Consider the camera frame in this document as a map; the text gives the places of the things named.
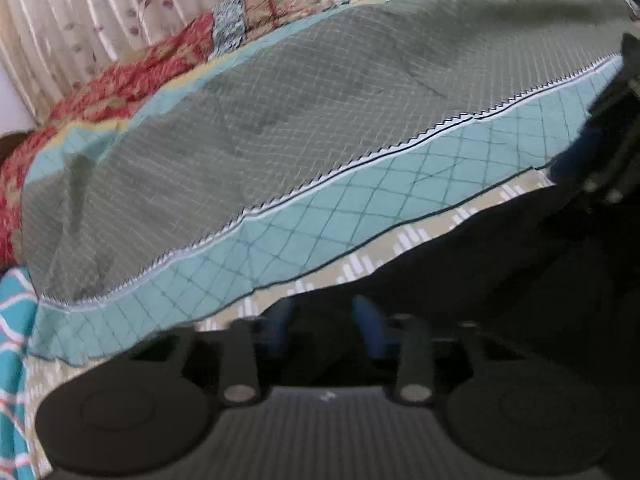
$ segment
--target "black circular cover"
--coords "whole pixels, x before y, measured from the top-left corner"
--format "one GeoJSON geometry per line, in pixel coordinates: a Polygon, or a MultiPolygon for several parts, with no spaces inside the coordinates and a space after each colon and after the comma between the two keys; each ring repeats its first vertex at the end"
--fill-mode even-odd
{"type": "Polygon", "coordinates": [[[609,418],[597,390],[546,363],[488,365],[453,391],[446,414],[468,452],[511,472],[578,472],[610,445],[609,418]]]}
{"type": "Polygon", "coordinates": [[[35,426],[54,466],[118,476],[175,461],[208,423],[207,397],[193,383],[157,363],[120,362],[51,392],[35,426]]]}

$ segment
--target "curtain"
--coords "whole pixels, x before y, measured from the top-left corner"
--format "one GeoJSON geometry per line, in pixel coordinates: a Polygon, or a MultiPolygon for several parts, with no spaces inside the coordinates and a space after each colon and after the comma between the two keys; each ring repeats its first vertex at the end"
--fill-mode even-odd
{"type": "Polygon", "coordinates": [[[223,0],[0,0],[0,60],[42,123],[116,61],[175,34],[223,0]]]}

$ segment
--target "zigzag trim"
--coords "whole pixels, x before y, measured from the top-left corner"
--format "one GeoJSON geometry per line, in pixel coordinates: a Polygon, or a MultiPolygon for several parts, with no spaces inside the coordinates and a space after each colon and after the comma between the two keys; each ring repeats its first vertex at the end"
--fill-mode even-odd
{"type": "Polygon", "coordinates": [[[529,90],[521,92],[520,94],[515,95],[514,97],[502,102],[499,105],[495,105],[478,113],[461,114],[459,116],[455,116],[448,120],[437,123],[425,132],[417,134],[415,137],[412,137],[409,140],[386,146],[374,153],[369,153],[368,155],[359,157],[357,160],[352,160],[351,162],[344,164],[336,170],[331,170],[329,173],[318,176],[307,184],[303,184],[292,189],[287,194],[284,194],[279,198],[264,202],[261,205],[253,208],[245,208],[242,213],[240,213],[232,221],[228,222],[222,229],[201,238],[188,247],[172,250],[163,254],[159,258],[156,258],[148,267],[142,269],[135,276],[132,276],[125,282],[113,287],[103,294],[82,298],[81,300],[77,300],[73,303],[58,300],[57,298],[53,298],[51,296],[48,296],[47,294],[43,294],[40,297],[38,306],[41,306],[43,308],[64,310],[65,312],[78,312],[83,310],[93,310],[101,308],[105,306],[105,303],[107,303],[108,301],[117,300],[118,298],[121,298],[124,295],[128,294],[132,288],[138,288],[140,285],[153,278],[157,273],[169,267],[171,264],[179,260],[191,258],[192,256],[204,252],[211,248],[213,245],[221,242],[231,234],[235,233],[239,228],[241,228],[242,222],[245,219],[261,218],[268,213],[278,211],[279,209],[284,208],[284,206],[289,205],[293,201],[298,200],[303,196],[307,196],[308,194],[315,192],[316,190],[322,189],[324,186],[327,186],[329,183],[337,180],[342,176],[354,173],[356,170],[359,170],[360,168],[368,164],[372,164],[374,162],[382,160],[385,157],[396,156],[400,153],[412,150],[417,146],[421,146],[427,142],[431,142],[432,140],[445,135],[451,130],[459,128],[460,126],[464,126],[475,121],[493,120],[507,113],[513,107],[524,104],[526,101],[540,97],[545,93],[555,91],[558,88],[562,88],[562,86],[570,86],[574,83],[577,83],[586,76],[603,69],[616,57],[619,57],[619,55],[609,54],[607,56],[601,56],[596,61],[592,62],[584,68],[581,68],[580,70],[569,74],[568,76],[556,78],[543,85],[530,88],[529,90]]]}

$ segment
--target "floral curtain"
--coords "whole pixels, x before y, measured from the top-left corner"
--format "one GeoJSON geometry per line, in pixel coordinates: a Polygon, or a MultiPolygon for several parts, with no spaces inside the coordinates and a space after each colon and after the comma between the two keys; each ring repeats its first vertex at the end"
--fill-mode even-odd
{"type": "Polygon", "coordinates": [[[38,122],[73,89],[222,0],[0,0],[0,60],[38,122]]]}

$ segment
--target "metal bolt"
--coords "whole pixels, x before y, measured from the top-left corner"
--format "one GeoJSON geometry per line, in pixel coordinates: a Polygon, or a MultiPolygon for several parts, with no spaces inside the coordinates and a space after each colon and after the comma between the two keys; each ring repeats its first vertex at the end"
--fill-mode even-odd
{"type": "Polygon", "coordinates": [[[225,399],[234,404],[249,402],[256,396],[256,391],[246,384],[233,384],[223,393],[225,399]]]}
{"type": "Polygon", "coordinates": [[[433,392],[422,384],[407,384],[400,389],[400,397],[406,402],[426,402],[433,392]]]}

